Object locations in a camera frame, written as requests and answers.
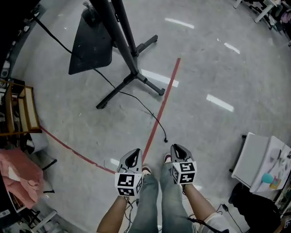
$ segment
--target red tape on floor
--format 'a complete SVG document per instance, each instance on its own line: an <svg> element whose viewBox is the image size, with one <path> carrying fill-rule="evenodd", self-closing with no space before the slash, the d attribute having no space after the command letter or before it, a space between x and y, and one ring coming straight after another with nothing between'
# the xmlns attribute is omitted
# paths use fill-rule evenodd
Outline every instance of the red tape on floor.
<svg viewBox="0 0 291 233"><path fill-rule="evenodd" d="M164 100L162 102L162 105L160 106L160 110L159 110L159 113L158 113L158 116L157 116L157 119L158 121L160 121L161 119L161 116L163 114L163 111L164 111L164 108L165 108L165 105L167 103L167 100L168 100L168 97L169 97L169 94L170 94L170 91L171 91L171 88L172 88L172 84L173 84L173 81L175 79L175 76L176 76L176 73L177 73L177 70L178 70L178 67L179 67L179 63L180 63L180 60L181 58L178 58L177 61L176 61L176 65L175 65L175 68L173 70L173 73L172 73L172 76L171 76L171 80L170 80L170 83L167 87L167 90L166 90L166 93L165 93L165 97L164 97ZM143 153L143 156L142 156L142 162L145 160L146 158L146 155L150 149L150 146L151 146L151 143L153 141L153 138L154 138L154 135L156 133L156 129L158 127L158 121L156 120L155 121L155 124L154 124L154 127L152 128L151 130L151 134L150 134L150 137L147 141L147 144L145 146L145 150L144 150L144 153ZM61 144L63 147L67 148L68 150L71 150L75 155L77 155L78 157L80 157L81 159L84 159L86 162L90 163L90 164L93 164L95 165L96 167L99 167L107 172L110 172L112 174L115 174L114 171L110 170L110 169L107 169L106 167L103 167L97 163L95 163L94 161L82 156L81 154L79 154L77 151L73 150L71 147L67 146L66 144L64 144L62 141L60 141L58 138L56 138L54 135L52 135L50 132L48 132L44 127L41 126L41 129L47 133L50 137L52 137L53 139L55 139L59 144Z"/></svg>

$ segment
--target person's leg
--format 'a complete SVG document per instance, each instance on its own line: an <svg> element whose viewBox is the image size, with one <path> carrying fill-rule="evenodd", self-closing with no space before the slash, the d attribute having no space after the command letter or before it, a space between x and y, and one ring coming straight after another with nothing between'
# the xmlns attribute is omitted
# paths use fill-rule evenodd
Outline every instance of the person's leg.
<svg viewBox="0 0 291 233"><path fill-rule="evenodd" d="M159 184L150 170L143 178L140 189L140 201L137 213L129 233L158 233L158 211L156 200L159 193Z"/></svg>
<svg viewBox="0 0 291 233"><path fill-rule="evenodd" d="M187 213L182 204L180 186L174 183L171 176L171 162L165 163L162 168L160 184L163 194L162 217L163 233L192 233L192 222L187 220Z"/></svg>

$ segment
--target white table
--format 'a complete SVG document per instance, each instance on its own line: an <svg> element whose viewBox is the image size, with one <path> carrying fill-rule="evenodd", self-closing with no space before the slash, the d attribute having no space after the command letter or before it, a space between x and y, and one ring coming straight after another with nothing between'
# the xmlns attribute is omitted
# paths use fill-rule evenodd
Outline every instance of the white table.
<svg viewBox="0 0 291 233"><path fill-rule="evenodd" d="M281 161L278 156L289 154L290 151L287 145L274 136L263 137L248 133L231 177L250 188L250 192L272 191L269 184L261 182L262 176L264 173L278 176ZM284 187L291 170L291 160L287 161L288 168L280 176L278 190Z"/></svg>
<svg viewBox="0 0 291 233"><path fill-rule="evenodd" d="M236 3L233 5L233 7L236 9L238 5L241 3L242 0L236 0ZM268 0L270 4L262 11L262 13L259 14L258 17L255 18L255 22L259 22L274 6L277 7L280 3L281 0Z"/></svg>

